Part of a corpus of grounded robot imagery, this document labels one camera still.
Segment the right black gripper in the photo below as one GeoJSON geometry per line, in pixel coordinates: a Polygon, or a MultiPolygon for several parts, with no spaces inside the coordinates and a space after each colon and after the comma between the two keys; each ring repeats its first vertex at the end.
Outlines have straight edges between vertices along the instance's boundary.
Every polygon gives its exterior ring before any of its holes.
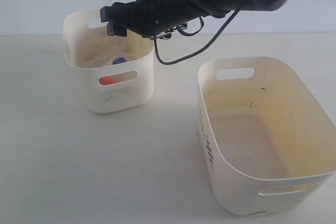
{"type": "Polygon", "coordinates": [[[209,15],[209,0],[136,0],[100,8],[109,36],[126,37],[127,29],[153,38],[191,20],[209,15]],[[125,22],[125,27],[113,22],[125,22]]]}

